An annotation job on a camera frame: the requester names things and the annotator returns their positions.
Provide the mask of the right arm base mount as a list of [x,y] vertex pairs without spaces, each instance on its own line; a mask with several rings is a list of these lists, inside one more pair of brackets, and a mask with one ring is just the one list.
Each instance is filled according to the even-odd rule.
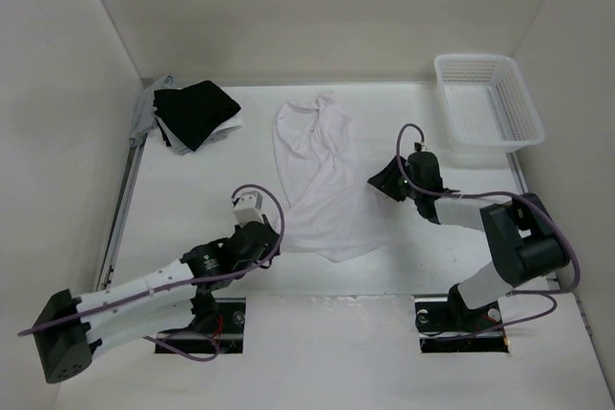
[[500,305],[493,301],[466,308],[459,295],[423,295],[414,298],[415,327],[422,353],[508,353]]

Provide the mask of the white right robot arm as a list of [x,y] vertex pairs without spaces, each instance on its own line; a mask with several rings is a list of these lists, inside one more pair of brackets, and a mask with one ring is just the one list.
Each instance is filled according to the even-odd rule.
[[455,284],[447,299],[418,311],[425,332],[473,330],[499,298],[521,293],[522,285],[578,260],[540,199],[531,193],[464,195],[445,187],[436,155],[416,151],[394,157],[368,184],[388,198],[413,201],[419,215],[435,225],[481,232],[490,261]]

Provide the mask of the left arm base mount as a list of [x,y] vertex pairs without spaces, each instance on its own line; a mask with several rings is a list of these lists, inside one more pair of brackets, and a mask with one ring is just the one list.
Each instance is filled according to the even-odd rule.
[[198,298],[193,306],[196,314],[188,326],[155,336],[155,353],[177,353],[201,362],[224,354],[241,354],[246,307],[245,298],[216,298],[213,294]]

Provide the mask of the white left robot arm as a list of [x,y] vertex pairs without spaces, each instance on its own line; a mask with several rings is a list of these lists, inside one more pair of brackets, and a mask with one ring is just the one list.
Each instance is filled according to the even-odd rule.
[[269,267],[282,237],[267,221],[252,221],[147,276],[94,293],[52,295],[32,331],[46,382],[68,380],[137,339],[196,361],[240,351],[235,339],[243,333],[245,304],[217,301],[213,294]]

